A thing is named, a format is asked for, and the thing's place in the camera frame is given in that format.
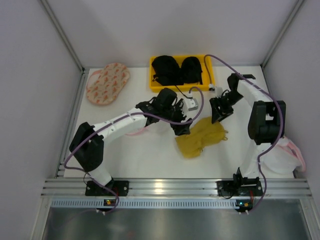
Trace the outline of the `yellow bra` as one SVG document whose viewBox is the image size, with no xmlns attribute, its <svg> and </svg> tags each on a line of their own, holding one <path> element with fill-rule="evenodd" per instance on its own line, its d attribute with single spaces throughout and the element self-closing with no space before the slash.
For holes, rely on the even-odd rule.
<svg viewBox="0 0 320 240">
<path fill-rule="evenodd" d="M 228 131 L 220 122 L 212 123 L 210 117 L 200 119 L 190 130 L 190 134 L 177 136 L 175 142 L 186 159 L 199 157 L 205 147 L 227 141 Z"/>
</svg>

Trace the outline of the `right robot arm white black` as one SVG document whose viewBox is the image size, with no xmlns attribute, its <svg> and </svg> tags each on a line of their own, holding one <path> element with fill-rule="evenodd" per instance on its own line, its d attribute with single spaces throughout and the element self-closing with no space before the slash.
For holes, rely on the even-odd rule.
<svg viewBox="0 0 320 240">
<path fill-rule="evenodd" d="M 233 106 L 244 99 L 250 107 L 247 133 L 250 144 L 243 163 L 237 169 L 238 174 L 256 179 L 260 173 L 262 154 L 275 147 L 284 135 L 286 104 L 282 100 L 274 101 L 258 86 L 252 74 L 232 73 L 227 78 L 229 90 L 209 100 L 211 122 L 221 122 L 234 113 Z"/>
</svg>

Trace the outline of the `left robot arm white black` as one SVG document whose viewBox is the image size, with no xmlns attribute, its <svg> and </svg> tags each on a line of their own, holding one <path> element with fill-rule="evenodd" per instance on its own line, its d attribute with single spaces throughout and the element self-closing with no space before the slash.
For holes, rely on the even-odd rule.
<svg viewBox="0 0 320 240">
<path fill-rule="evenodd" d="M 96 181 L 97 185 L 109 187 L 113 177 L 104 163 L 107 144 L 159 121 L 169 123 L 176 136 L 187 135 L 192 123 L 187 113 L 198 107 L 198 102 L 191 93 L 178 99 L 173 90 L 164 88 L 151 100 L 138 103 L 119 117 L 94 125 L 82 123 L 69 146 L 70 156 L 77 160 L 82 171 Z"/>
</svg>

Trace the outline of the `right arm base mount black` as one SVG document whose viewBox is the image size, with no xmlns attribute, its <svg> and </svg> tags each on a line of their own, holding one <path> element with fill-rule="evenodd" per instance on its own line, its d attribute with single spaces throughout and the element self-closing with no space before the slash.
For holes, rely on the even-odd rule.
<svg viewBox="0 0 320 240">
<path fill-rule="evenodd" d="M 217 182 L 218 196 L 225 199 L 232 197 L 261 197 L 262 185 L 258 178 L 245 179 L 244 182 L 220 180 Z"/>
</svg>

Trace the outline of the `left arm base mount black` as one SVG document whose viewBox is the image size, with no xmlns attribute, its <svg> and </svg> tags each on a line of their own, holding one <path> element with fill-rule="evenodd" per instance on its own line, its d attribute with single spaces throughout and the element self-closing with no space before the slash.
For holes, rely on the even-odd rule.
<svg viewBox="0 0 320 240">
<path fill-rule="evenodd" d="M 117 196 L 126 197 L 129 192 L 129 181 L 112 180 L 110 183 L 106 185 L 106 187 L 111 189 Z M 92 180 L 89 180 L 86 183 L 85 196 L 102 197 L 102 196 L 113 196 L 113 195 L 114 195 L 113 193 L 100 187 Z"/>
</svg>

